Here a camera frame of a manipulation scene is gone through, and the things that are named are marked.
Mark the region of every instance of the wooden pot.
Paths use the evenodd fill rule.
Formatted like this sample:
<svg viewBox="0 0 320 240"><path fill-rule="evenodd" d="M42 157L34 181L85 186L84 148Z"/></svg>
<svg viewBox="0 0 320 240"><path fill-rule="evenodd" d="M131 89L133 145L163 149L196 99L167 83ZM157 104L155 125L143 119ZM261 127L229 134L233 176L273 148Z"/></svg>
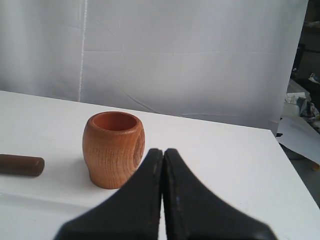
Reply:
<svg viewBox="0 0 320 240"><path fill-rule="evenodd" d="M125 112L98 113L86 123L82 150L91 181L104 189L120 188L136 171L143 156L142 122Z"/></svg>

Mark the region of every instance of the brown cylinder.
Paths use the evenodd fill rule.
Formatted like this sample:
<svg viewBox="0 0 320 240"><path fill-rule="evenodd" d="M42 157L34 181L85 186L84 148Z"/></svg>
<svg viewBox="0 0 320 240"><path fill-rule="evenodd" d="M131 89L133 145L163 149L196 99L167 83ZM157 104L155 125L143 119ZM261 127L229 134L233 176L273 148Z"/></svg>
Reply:
<svg viewBox="0 0 320 240"><path fill-rule="evenodd" d="M0 174L39 176L44 167L41 157L0 154Z"/></svg>
<svg viewBox="0 0 320 240"><path fill-rule="evenodd" d="M91 181L105 189L120 188L136 171L145 149L145 132L136 116L109 111L86 123L82 149Z"/></svg>

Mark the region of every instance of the white backdrop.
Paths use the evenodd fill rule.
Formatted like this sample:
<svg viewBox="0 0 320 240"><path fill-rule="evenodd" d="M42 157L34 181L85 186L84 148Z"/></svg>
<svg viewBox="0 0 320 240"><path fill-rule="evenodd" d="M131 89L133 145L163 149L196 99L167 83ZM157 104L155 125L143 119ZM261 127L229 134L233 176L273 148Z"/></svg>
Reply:
<svg viewBox="0 0 320 240"><path fill-rule="evenodd" d="M0 90L276 131L308 0L2 0Z"/></svg>

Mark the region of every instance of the white fabric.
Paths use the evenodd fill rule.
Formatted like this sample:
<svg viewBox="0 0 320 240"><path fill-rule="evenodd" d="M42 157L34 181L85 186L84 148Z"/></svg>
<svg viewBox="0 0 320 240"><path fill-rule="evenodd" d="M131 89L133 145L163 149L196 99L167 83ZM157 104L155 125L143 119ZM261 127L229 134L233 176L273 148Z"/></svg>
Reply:
<svg viewBox="0 0 320 240"><path fill-rule="evenodd" d="M308 0L2 0L0 89L276 130Z"/></svg>

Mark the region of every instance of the white table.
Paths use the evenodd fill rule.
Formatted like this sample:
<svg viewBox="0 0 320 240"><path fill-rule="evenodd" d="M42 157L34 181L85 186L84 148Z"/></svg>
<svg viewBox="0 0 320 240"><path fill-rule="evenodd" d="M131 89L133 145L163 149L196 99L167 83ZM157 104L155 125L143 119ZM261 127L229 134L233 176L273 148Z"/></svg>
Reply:
<svg viewBox="0 0 320 240"><path fill-rule="evenodd" d="M320 239L320 211L269 130L0 91L0 153L43 157L39 177L0 175L0 239L50 240L67 220L115 190L90 182L82 156L87 119L139 117L150 148L177 148L227 203L267 224L279 240ZM160 219L159 239L166 239Z"/></svg>

